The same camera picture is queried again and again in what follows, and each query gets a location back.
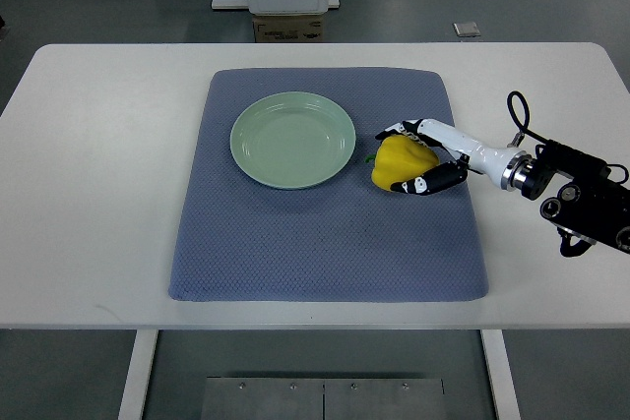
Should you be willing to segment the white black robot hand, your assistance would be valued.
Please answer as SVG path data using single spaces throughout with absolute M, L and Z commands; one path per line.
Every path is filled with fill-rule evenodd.
M 439 164 L 413 180 L 395 183 L 388 192 L 427 196 L 463 183 L 472 171 L 487 176 L 502 190 L 515 188 L 515 173 L 527 154 L 518 148 L 491 148 L 434 119 L 402 121 L 379 133 L 381 143 L 393 135 L 406 136 L 433 150 Z

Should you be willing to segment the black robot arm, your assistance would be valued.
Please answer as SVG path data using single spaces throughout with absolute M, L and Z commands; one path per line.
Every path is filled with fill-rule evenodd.
M 552 223 L 560 236 L 560 254 L 579 257 L 602 243 L 629 252 L 629 170 L 601 158 L 562 145 L 529 129 L 530 110 L 517 90 L 506 99 L 518 133 L 510 143 L 517 148 L 524 137 L 538 141 L 535 155 L 519 151 L 507 165 L 504 187 L 517 189 L 531 201 L 538 199 L 552 178 L 561 175 L 568 182 L 557 195 L 545 199 L 540 216 Z

